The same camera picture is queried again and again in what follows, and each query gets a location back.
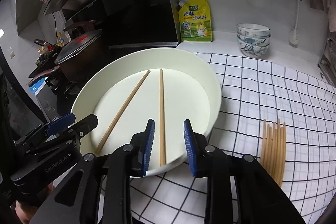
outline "cartoon chicken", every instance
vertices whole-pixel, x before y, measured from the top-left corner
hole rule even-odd
[[[208,34],[208,30],[207,30],[206,27],[205,27],[204,21],[201,21],[201,24],[200,24],[199,27],[198,27],[197,34],[198,34],[200,37],[204,37],[204,36],[206,36],[206,35]]]

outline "stacked bowls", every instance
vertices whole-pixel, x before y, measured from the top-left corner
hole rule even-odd
[[[252,23],[240,23],[236,27],[239,48],[244,55],[259,58],[265,54],[271,37],[270,28]]]

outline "bundle of chopsticks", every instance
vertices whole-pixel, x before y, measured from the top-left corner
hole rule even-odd
[[[281,187],[286,158],[286,124],[280,120],[273,127],[264,119],[260,163],[273,180]]]

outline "checkered tablecloth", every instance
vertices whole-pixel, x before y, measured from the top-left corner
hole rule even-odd
[[[304,73],[268,61],[196,53],[216,72],[222,106],[209,143],[229,155],[260,158],[263,119],[287,125],[282,189],[314,223],[335,193],[335,88]],[[231,177],[234,221],[238,221]],[[204,222],[207,179],[194,179],[185,162],[164,174],[131,181],[135,218],[154,224]]]

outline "white bowl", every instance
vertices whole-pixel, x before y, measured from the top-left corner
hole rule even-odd
[[[163,69],[167,164],[159,162],[159,69]],[[76,122],[93,113],[98,126],[81,139],[84,155],[93,153],[125,99],[147,70],[150,74],[112,130],[100,155],[110,154],[155,121],[155,136],[147,176],[166,172],[186,159],[183,122],[208,136],[221,106],[221,88],[209,64],[174,49],[152,48],[126,55],[100,70],[84,86],[71,112]]]
[[[259,58],[264,55],[268,50],[269,44],[267,46],[256,46],[252,44],[248,44],[240,39],[238,39],[238,45],[241,52],[247,57]]]
[[[252,38],[252,37],[245,37],[241,34],[237,34],[238,40],[245,42],[247,44],[265,47],[269,45],[270,38]]]
[[[236,25],[237,33],[244,35],[246,37],[255,37],[255,38],[268,38],[271,36],[270,28],[253,24],[253,23],[240,23]]]

